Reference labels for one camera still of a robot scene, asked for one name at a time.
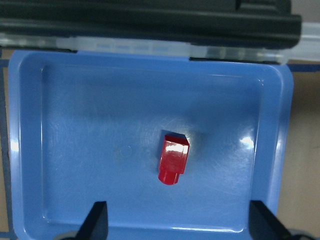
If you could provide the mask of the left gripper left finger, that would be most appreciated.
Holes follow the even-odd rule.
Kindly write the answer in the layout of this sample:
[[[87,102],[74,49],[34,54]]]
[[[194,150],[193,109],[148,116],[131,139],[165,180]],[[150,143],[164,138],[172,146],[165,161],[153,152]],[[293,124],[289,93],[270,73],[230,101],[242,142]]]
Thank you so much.
[[[83,224],[75,235],[75,240],[106,240],[109,233],[108,208],[106,201],[93,204]]]

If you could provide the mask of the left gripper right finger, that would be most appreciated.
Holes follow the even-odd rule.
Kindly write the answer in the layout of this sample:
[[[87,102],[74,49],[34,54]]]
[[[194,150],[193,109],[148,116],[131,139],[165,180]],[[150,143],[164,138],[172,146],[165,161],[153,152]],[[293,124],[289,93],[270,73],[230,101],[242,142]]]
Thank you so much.
[[[253,240],[290,240],[293,236],[261,200],[251,200],[248,230]]]

